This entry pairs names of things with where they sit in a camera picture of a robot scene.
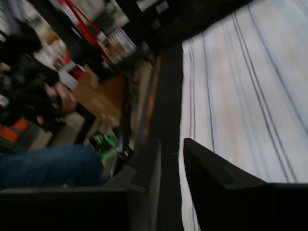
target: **white striped cloth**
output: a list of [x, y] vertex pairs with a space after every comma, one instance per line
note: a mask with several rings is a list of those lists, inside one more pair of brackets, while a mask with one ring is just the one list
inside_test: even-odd
[[266, 182], [308, 182], [308, 0], [261, 0], [183, 42], [182, 220], [200, 230], [190, 137]]

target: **blue jeans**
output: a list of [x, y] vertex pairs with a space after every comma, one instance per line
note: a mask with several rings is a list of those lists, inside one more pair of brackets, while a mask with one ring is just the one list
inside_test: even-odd
[[83, 145], [0, 155], [0, 190], [24, 187], [98, 186], [103, 164]]

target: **cardboard box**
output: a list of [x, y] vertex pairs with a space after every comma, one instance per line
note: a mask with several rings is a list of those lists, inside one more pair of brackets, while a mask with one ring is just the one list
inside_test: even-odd
[[73, 94], [82, 104], [102, 122], [119, 125], [124, 97], [125, 79], [122, 75], [110, 78], [99, 84], [96, 76], [90, 71], [84, 74]]

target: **hand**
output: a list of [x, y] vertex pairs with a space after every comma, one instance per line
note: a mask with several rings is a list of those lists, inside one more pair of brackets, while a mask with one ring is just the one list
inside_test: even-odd
[[[73, 112], [76, 108], [76, 99], [73, 96], [73, 94], [66, 88], [66, 86], [63, 85], [60, 81], [57, 82], [53, 87], [48, 86], [45, 84], [45, 91], [47, 95], [49, 96], [55, 96], [59, 95], [62, 100], [62, 108], [59, 108], [58, 105], [52, 104], [54, 108], [59, 109], [59, 111], [63, 114], [66, 115], [70, 112]], [[37, 120], [39, 124], [44, 123], [44, 119], [41, 116], [37, 117]]]

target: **orange object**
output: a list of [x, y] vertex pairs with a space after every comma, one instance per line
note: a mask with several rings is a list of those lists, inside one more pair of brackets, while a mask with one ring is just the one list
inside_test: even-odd
[[20, 119], [16, 122], [16, 124], [13, 126], [13, 128], [20, 130], [20, 131], [25, 131], [28, 128], [28, 123], [24, 121], [23, 119]]
[[0, 137], [12, 143], [16, 143], [19, 140], [19, 134], [8, 127], [0, 128]]

